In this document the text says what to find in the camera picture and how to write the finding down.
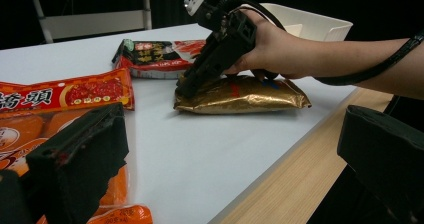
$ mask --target wooden surface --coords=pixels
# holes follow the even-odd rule
[[[391,98],[386,93],[355,90],[253,190],[236,199],[215,220],[231,224],[306,223],[346,166],[336,153],[346,107],[352,104],[383,111]]]

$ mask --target human arm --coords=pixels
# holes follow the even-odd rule
[[[395,53],[408,39],[374,42],[322,42],[295,37],[253,11],[245,11],[256,24],[256,46],[225,73],[253,70],[258,78],[266,69],[289,79],[306,76],[336,77],[367,70]],[[377,91],[424,99],[424,46],[418,45],[380,75],[355,84]]]

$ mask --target white plastic bin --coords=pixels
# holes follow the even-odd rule
[[[289,30],[291,27],[296,27],[294,31],[298,33],[299,37],[305,39],[316,41],[343,41],[350,28],[353,26],[353,23],[348,21],[277,4],[261,3],[261,5],[274,14],[283,26],[287,26],[287,31],[289,33],[292,33],[292,31]]]

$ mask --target white table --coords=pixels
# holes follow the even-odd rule
[[[204,39],[197,24],[0,51],[0,81],[19,84],[100,74],[122,39]],[[176,80],[133,79],[136,110],[126,112],[130,201],[156,224],[207,223],[271,165],[285,158],[355,89],[294,80],[312,107],[239,115],[173,110]]]

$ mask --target gold snack bag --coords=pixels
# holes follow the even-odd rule
[[[192,98],[175,94],[174,109],[200,114],[234,114],[311,107],[306,94],[288,79],[259,81],[239,75],[210,81]]]

